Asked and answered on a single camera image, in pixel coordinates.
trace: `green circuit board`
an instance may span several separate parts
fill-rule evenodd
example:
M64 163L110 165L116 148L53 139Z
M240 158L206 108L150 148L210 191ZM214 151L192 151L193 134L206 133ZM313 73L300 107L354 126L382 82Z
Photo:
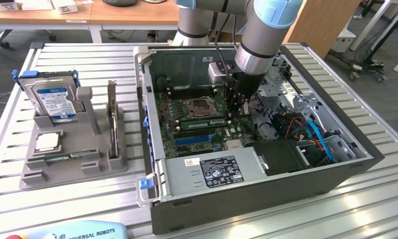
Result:
M228 141L236 140L245 146L260 138L250 116L224 120L221 88L216 88L212 97L193 99L173 100L168 95L156 93L156 103L166 158L228 150ZM177 144L177 140L189 142L206 137L212 137L206 142Z

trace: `wooden panel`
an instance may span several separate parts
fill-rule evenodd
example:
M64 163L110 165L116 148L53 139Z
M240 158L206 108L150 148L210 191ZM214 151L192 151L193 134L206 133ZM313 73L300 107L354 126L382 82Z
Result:
M325 57L361 0L304 0L284 42L305 42Z
M66 20L82 20L89 23L92 14L92 4L78 5L78 12L60 15L56 10L22 11L18 5L18 11L0 12L0 23L68 23Z
M98 24L170 24L178 23L178 6L173 0L150 4L137 1L130 7L114 7L101 0L93 3L92 23Z

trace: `motherboard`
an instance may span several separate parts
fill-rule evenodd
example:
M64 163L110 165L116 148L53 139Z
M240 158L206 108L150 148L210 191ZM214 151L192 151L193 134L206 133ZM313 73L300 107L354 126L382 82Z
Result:
M220 86L156 93L166 158L245 147L260 139L250 114L225 120Z

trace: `open computer chassis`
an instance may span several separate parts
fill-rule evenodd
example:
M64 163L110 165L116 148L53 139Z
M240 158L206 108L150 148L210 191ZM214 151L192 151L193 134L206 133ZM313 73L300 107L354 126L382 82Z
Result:
M232 60L234 49L221 51ZM383 159L286 47L230 121L221 119L222 83L208 74L220 59L213 47L141 47L134 54L144 179L153 181L137 200L150 206L154 234L325 194ZM296 87L292 69L310 93Z

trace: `slotted aluminum table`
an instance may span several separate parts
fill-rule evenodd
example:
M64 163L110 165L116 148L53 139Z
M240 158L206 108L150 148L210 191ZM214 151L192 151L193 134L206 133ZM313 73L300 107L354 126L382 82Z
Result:
M0 120L0 239L64 221L102 220L126 225L130 238L365 238L398 237L398 134L352 91L317 54L288 44L294 56L385 154L385 160L330 193L169 233L152 234L149 208L136 203L134 181L145 174L136 97L133 47L140 44L45 44L32 49L21 70L80 72L105 107L108 80L117 82L125 113L129 171L96 181L34 191L18 189L33 108L14 87ZM293 72L298 88L309 88Z

